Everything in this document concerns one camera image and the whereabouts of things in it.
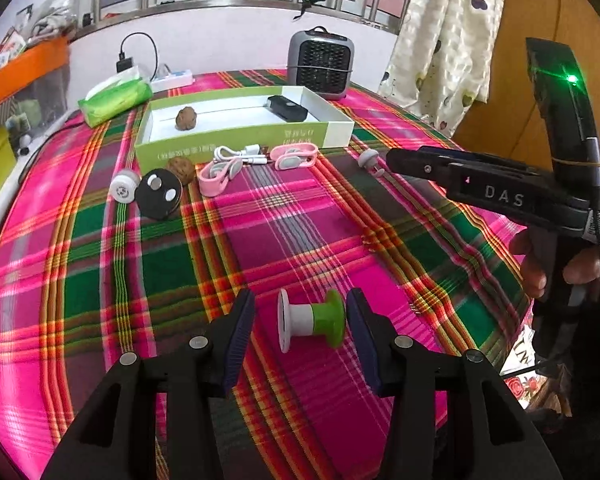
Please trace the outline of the black round disc gadget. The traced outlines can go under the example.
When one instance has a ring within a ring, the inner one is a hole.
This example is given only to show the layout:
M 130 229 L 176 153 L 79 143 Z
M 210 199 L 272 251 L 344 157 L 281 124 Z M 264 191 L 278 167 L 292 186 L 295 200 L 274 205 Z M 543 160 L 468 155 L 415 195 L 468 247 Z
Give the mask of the black round disc gadget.
M 152 220 L 164 220 L 180 206 L 183 187 L 170 170 L 157 168 L 140 180 L 135 190 L 135 203 L 140 214 Z

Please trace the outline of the white power strip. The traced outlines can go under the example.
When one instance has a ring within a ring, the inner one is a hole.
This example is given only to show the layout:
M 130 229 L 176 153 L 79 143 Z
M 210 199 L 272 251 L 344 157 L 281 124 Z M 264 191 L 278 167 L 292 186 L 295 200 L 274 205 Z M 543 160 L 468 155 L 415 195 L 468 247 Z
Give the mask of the white power strip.
M 156 76 L 151 79 L 150 86 L 154 93 L 186 87 L 195 81 L 191 70 L 172 72 L 166 64 L 160 64 Z

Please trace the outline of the brown walnut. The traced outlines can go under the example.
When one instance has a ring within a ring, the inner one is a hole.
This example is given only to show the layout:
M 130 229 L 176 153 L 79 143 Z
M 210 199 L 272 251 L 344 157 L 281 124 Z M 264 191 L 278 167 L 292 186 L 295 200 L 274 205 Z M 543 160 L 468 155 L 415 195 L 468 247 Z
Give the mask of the brown walnut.
M 181 184 L 186 188 L 196 178 L 195 165 L 184 156 L 174 156 L 166 163 L 166 170 L 178 177 Z
M 191 106 L 183 107 L 175 117 L 175 127 L 180 131 L 193 130 L 197 123 L 197 113 Z

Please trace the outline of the orange bin lid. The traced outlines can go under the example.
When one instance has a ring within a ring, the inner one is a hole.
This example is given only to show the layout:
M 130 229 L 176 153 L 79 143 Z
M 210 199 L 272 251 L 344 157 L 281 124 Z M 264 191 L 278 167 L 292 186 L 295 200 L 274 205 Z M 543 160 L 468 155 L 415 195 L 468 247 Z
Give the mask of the orange bin lid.
M 33 81 L 69 63 L 68 40 L 43 41 L 0 69 L 0 104 Z

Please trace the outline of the floral curtain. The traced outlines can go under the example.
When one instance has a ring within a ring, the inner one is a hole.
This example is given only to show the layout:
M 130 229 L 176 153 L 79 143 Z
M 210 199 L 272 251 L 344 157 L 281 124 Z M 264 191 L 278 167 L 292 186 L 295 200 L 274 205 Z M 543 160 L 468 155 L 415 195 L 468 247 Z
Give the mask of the floral curtain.
M 505 0 L 411 0 L 379 94 L 450 138 L 486 102 Z

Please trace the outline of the green tissue pack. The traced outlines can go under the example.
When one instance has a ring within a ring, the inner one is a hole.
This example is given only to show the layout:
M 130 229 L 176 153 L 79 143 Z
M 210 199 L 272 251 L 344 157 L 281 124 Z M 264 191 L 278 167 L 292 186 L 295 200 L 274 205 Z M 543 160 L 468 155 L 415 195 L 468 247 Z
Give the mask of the green tissue pack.
M 132 66 L 96 84 L 78 105 L 87 125 L 95 128 L 151 97 L 148 80 L 137 66 Z

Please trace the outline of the green white spool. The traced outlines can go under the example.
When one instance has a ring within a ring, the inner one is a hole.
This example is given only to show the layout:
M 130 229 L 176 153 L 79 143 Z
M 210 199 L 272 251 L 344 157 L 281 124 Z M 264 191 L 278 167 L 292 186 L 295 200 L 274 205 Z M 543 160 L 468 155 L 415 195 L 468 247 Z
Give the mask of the green white spool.
M 324 337 L 330 348 L 342 345 L 346 331 L 346 305 L 336 289 L 326 292 L 321 304 L 292 304 L 286 289 L 277 297 L 280 351 L 287 353 L 294 337 Z

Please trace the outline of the clear plastic storage bin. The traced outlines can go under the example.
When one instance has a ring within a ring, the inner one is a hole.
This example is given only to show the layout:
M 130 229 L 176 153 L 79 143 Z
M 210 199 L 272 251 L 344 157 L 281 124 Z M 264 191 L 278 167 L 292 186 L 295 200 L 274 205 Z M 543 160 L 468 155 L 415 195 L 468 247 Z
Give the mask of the clear plastic storage bin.
M 6 128 L 13 148 L 23 136 L 36 138 L 65 114 L 68 81 L 69 67 L 62 66 L 0 104 L 0 128 Z

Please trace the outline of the green white cardboard box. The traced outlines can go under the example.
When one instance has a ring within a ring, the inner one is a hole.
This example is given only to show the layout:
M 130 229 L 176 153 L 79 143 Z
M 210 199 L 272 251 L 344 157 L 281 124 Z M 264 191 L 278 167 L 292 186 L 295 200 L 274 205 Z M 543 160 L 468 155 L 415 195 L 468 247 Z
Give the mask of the green white cardboard box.
M 285 122 L 265 103 L 281 94 L 308 110 L 304 122 Z M 193 130 L 180 131 L 175 117 L 183 107 L 197 113 Z M 318 148 L 349 145 L 354 121 L 331 102 L 301 86 L 268 86 L 211 90 L 163 98 L 147 103 L 135 140 L 135 158 L 141 174 L 163 168 L 174 156 L 205 164 L 221 145 L 241 151 L 258 144 L 310 142 Z

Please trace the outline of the pink cable clip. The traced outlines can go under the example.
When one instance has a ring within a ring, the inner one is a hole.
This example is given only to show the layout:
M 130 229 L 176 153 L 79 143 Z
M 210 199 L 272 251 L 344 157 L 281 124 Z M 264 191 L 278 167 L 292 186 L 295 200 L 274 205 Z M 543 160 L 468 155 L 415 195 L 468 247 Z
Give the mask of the pink cable clip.
M 283 144 L 276 146 L 268 154 L 277 171 L 312 167 L 320 150 L 309 142 Z
M 198 188 L 204 197 L 221 195 L 231 180 L 242 171 L 242 160 L 212 160 L 197 174 Z

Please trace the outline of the black rectangular device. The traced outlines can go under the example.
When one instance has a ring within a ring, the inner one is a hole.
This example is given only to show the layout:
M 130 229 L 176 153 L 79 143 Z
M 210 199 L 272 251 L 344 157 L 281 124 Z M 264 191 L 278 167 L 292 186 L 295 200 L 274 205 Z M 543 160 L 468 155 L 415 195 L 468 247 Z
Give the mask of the black rectangular device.
M 269 96 L 265 107 L 285 122 L 304 122 L 308 117 L 308 110 L 305 107 L 281 94 Z

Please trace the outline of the white mushroom knob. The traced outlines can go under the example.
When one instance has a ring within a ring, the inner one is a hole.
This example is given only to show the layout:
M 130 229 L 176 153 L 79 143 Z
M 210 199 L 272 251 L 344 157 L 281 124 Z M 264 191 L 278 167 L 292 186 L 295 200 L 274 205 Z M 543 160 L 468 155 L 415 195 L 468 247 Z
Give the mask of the white mushroom knob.
M 381 167 L 379 153 L 372 148 L 368 148 L 358 156 L 358 166 L 364 169 L 375 178 L 384 175 L 385 169 Z

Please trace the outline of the grey mini heater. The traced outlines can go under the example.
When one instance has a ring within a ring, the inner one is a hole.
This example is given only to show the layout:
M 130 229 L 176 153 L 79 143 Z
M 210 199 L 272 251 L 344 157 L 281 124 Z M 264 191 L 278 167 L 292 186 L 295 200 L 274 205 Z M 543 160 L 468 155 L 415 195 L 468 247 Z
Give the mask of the grey mini heater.
M 340 100 L 348 92 L 353 70 L 354 44 L 324 26 L 299 30 L 291 37 L 287 81 L 303 86 L 325 100 Z

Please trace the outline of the wooden wardrobe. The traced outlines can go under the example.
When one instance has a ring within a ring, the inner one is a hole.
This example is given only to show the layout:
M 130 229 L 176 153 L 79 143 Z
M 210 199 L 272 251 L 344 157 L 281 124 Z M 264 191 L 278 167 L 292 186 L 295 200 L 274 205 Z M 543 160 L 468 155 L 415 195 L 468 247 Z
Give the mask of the wooden wardrobe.
M 600 17 L 588 0 L 505 0 L 486 102 L 471 105 L 453 140 L 467 151 L 544 169 L 573 128 L 548 116 L 590 101 L 600 139 Z

